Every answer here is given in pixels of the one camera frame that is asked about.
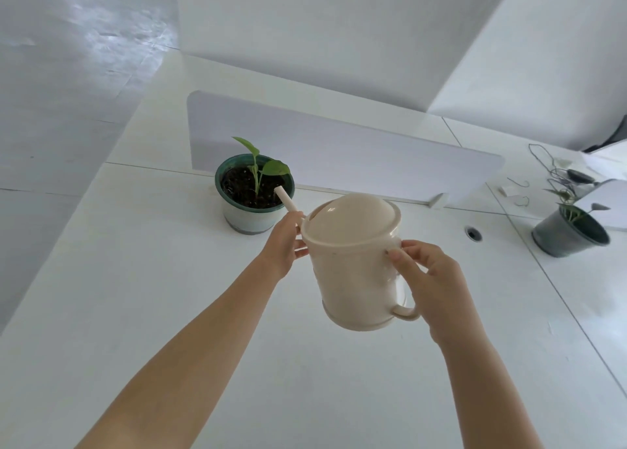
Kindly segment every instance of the left hand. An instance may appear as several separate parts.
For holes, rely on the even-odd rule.
[[[300,228],[297,224],[304,217],[305,214],[302,211],[288,212],[275,224],[266,245],[259,253],[259,258],[277,271],[279,279],[285,277],[292,268],[294,260],[309,254],[305,242],[297,239],[300,235]]]

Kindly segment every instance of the watering can lid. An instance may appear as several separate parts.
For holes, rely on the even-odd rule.
[[[350,193],[327,203],[305,225],[307,236],[329,245],[352,245],[393,231],[400,211],[366,193]]]

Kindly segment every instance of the potted plant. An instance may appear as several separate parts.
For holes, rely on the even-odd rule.
[[[592,216],[593,211],[609,209],[593,203],[590,211],[575,207],[577,199],[568,190],[549,190],[561,199],[558,209],[536,225],[531,236],[546,254],[562,258],[593,246],[609,245],[609,235]]]
[[[274,193],[282,185],[294,197],[290,168],[279,160],[259,155],[246,139],[233,137],[249,154],[233,156],[217,168],[216,189],[223,198],[222,210],[231,228],[245,235],[267,231],[283,216],[283,203]]]

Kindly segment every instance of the hand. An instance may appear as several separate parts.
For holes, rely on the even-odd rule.
[[[265,260],[283,279],[298,258],[307,256],[309,250],[300,235],[299,221],[305,217],[302,211],[290,211],[277,224],[266,241],[259,258]]]
[[[402,250],[388,250],[389,258],[411,289],[416,306],[441,348],[486,341],[459,263],[428,243],[403,240]],[[418,264],[427,268],[423,272]]]

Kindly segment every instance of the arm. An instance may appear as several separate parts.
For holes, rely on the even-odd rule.
[[[421,241],[405,240],[402,247],[388,253],[442,349],[464,447],[541,449],[516,387],[485,334],[459,264]]]
[[[288,213],[260,255],[127,384],[77,449],[189,448],[246,350],[270,295],[308,254]]]

